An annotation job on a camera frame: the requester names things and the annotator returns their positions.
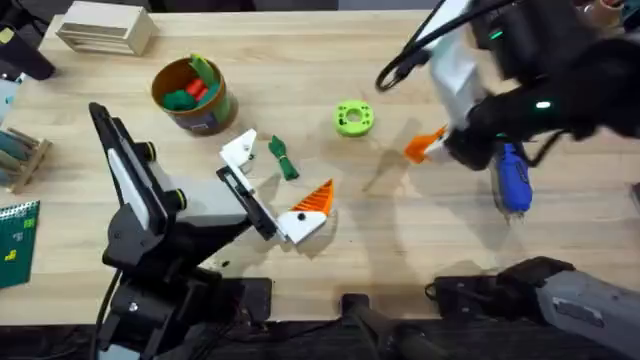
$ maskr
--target wooden table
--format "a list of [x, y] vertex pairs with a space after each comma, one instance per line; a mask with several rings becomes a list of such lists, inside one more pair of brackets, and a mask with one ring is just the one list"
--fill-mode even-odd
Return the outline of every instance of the wooden table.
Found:
[[[46, 136], [54, 147], [23, 195], [0, 195], [0, 205], [42, 200], [31, 281], [0, 290], [0, 324], [95, 319], [112, 274], [101, 254], [117, 200], [90, 101], [121, 117], [134, 139], [152, 140], [169, 173], [196, 178], [215, 176], [220, 147], [255, 128], [250, 178], [279, 211], [334, 179], [334, 214], [301, 246], [265, 242], [250, 230], [203, 264], [227, 276], [272, 278], [272, 319], [335, 317], [346, 292], [368, 293], [390, 316], [435, 316], [423, 295], [434, 276], [497, 270], [537, 255], [640, 289], [640, 219], [629, 197], [629, 185], [640, 181], [637, 143], [608, 132], [561, 143], [531, 172], [533, 208], [511, 228], [494, 207], [487, 172], [404, 159], [407, 142], [439, 127], [445, 111], [425, 70], [387, 94], [373, 82], [426, 15], [158, 14], [159, 37], [141, 58], [74, 53], [54, 34], [57, 17], [41, 50], [58, 73], [22, 85], [4, 125]], [[189, 136], [150, 96], [154, 75], [191, 51], [220, 66], [240, 102], [233, 125], [216, 136]], [[484, 67], [492, 88], [510, 86]], [[342, 138], [331, 125], [334, 106], [351, 98], [375, 111], [366, 137]], [[271, 134], [287, 143], [298, 180], [281, 178], [267, 150]]]

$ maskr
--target green led light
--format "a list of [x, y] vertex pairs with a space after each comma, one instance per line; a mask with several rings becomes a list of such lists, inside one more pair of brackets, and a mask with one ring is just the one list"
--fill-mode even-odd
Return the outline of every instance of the green led light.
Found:
[[491, 34], [490, 38], [491, 38], [491, 40], [495, 40], [495, 39], [499, 38], [500, 36], [502, 36], [502, 34], [504, 34], [504, 31], [496, 31], [493, 34]]
[[538, 101], [538, 103], [536, 104], [536, 109], [548, 109], [551, 107], [551, 102], [550, 101]]

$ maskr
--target green book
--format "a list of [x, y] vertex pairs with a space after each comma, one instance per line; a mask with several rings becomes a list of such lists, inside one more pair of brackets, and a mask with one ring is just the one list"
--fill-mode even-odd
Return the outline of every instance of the green book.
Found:
[[40, 201], [0, 209], [0, 288], [29, 282], [39, 210]]

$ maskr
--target cup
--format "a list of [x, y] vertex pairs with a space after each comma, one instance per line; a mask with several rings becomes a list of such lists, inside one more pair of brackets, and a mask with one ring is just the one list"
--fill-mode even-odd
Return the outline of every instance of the cup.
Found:
[[189, 58], [176, 60], [160, 70], [151, 85], [153, 100], [181, 128], [197, 135], [219, 133], [233, 121], [238, 105], [233, 94], [228, 91], [220, 69], [211, 60], [207, 62], [211, 65], [220, 86], [209, 101], [185, 111], [169, 110], [163, 106], [165, 94], [184, 90], [187, 84], [198, 77], [196, 71], [189, 66], [190, 61]]

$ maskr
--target cable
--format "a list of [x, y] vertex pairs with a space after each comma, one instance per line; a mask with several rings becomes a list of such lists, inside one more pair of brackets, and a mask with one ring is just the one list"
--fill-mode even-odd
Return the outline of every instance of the cable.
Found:
[[75, 353], [76, 351], [78, 351], [77, 347], [71, 348], [67, 351], [63, 351], [57, 354], [53, 354], [53, 355], [49, 355], [49, 356], [41, 356], [41, 357], [36, 357], [36, 356], [10, 356], [8, 358], [5, 358], [5, 360], [54, 360], [54, 359], [60, 359], [63, 357], [66, 357], [68, 355], [71, 355], [73, 353]]
[[212, 337], [209, 341], [207, 341], [204, 345], [202, 345], [197, 351], [194, 351], [191, 356], [189, 356], [189, 360], [204, 360], [206, 359], [211, 351], [215, 349], [216, 345], [221, 338], [224, 338], [225, 335], [231, 331], [235, 327], [235, 324], [231, 323], [223, 330], [219, 330], [216, 332], [216, 336]]
[[569, 132], [568, 130], [558, 130], [555, 133], [553, 133], [553, 135], [551, 135], [551, 137], [547, 139], [544, 145], [542, 145], [542, 147], [540, 148], [540, 150], [536, 154], [536, 157], [533, 160], [529, 159], [529, 156], [527, 156], [527, 152], [524, 150], [524, 146], [522, 145], [521, 142], [519, 141], [513, 142], [513, 145], [514, 145], [513, 148], [516, 152], [516, 155], [518, 155], [527, 164], [527, 166], [536, 167], [542, 162], [542, 160], [544, 160], [544, 158], [549, 153], [549, 150], [551, 150], [551, 148], [556, 144], [556, 142], [560, 140], [560, 137], [563, 134], [566, 134], [568, 132]]
[[411, 44], [413, 42], [416, 41], [416, 39], [418, 38], [418, 36], [420, 36], [420, 34], [422, 33], [422, 31], [424, 30], [424, 28], [427, 27], [427, 25], [431, 22], [431, 19], [433, 19], [434, 16], [436, 16], [436, 12], [438, 12], [438, 10], [440, 10], [440, 7], [444, 4], [444, 2], [447, 0], [440, 0], [438, 1], [438, 3], [436, 4], [436, 6], [433, 7], [433, 9], [431, 10], [431, 12], [429, 13], [429, 15], [427, 16], [427, 18], [422, 22], [422, 24], [420, 25], [420, 27], [418, 27], [418, 30], [416, 30], [415, 33], [413, 33], [413, 35], [411, 36], [411, 38], [409, 39], [409, 41], [407, 41], [407, 43], [404, 45], [403, 49], [408, 48], [409, 46], [411, 46]]
[[111, 278], [111, 282], [109, 283], [109, 287], [107, 287], [107, 291], [104, 294], [104, 298], [102, 298], [102, 304], [100, 304], [100, 310], [98, 310], [98, 316], [96, 318], [96, 326], [93, 329], [93, 334], [91, 335], [91, 344], [89, 350], [89, 360], [95, 360], [98, 358], [98, 333], [100, 332], [100, 328], [102, 328], [102, 323], [104, 322], [104, 314], [107, 312], [107, 306], [109, 305], [109, 301], [111, 300], [111, 296], [113, 296], [113, 291], [116, 288], [116, 284], [122, 275], [122, 270], [116, 270], [115, 274], [113, 274], [113, 278]]
[[316, 331], [322, 330], [322, 329], [327, 329], [330, 328], [332, 326], [335, 326], [339, 323], [342, 322], [342, 318], [338, 318], [336, 320], [332, 320], [332, 321], [328, 321], [324, 324], [318, 325], [318, 326], [314, 326], [311, 327], [309, 329], [306, 330], [302, 330], [299, 331], [297, 333], [293, 333], [291, 335], [288, 335], [284, 338], [266, 338], [266, 339], [236, 339], [236, 338], [230, 338], [228, 336], [224, 336], [225, 340], [231, 341], [231, 342], [236, 342], [236, 343], [241, 343], [241, 344], [259, 344], [259, 343], [282, 343], [282, 342], [286, 342], [289, 341], [291, 339], [306, 335], [306, 334], [310, 334], [310, 333], [314, 333]]
[[376, 88], [380, 92], [385, 92], [400, 81], [404, 80], [409, 74], [400, 74], [398, 77], [394, 77], [394, 79], [388, 83], [384, 83], [385, 79], [393, 69], [399, 68], [399, 66], [409, 59], [411, 56], [417, 54], [420, 50], [422, 50], [425, 46], [427, 46], [430, 42], [438, 39], [439, 37], [446, 35], [447, 33], [457, 29], [458, 27], [468, 23], [471, 20], [474, 20], [477, 17], [485, 15], [491, 11], [497, 10], [501, 7], [507, 6], [513, 3], [514, 0], [497, 0], [493, 4], [482, 6], [478, 9], [468, 11], [455, 19], [447, 22], [446, 24], [440, 26], [436, 30], [430, 32], [422, 39], [414, 42], [411, 46], [405, 47], [400, 54], [398, 54], [393, 60], [391, 60], [378, 74], [376, 78]]
[[[435, 294], [431, 293], [431, 289], [435, 288], [435, 283], [430, 283], [427, 286], [425, 286], [424, 288], [424, 294], [427, 296], [427, 298], [431, 301], [436, 301], [436, 297]], [[469, 291], [463, 288], [459, 288], [459, 287], [449, 287], [449, 286], [442, 286], [440, 285], [439, 288], [441, 290], [448, 290], [448, 291], [452, 291], [455, 293], [458, 293], [462, 296], [466, 296], [468, 298], [477, 300], [479, 302], [484, 302], [484, 303], [490, 303], [493, 301], [493, 298], [491, 298], [490, 296], [485, 296], [485, 295], [481, 295], [478, 294], [476, 292], [473, 291]]]

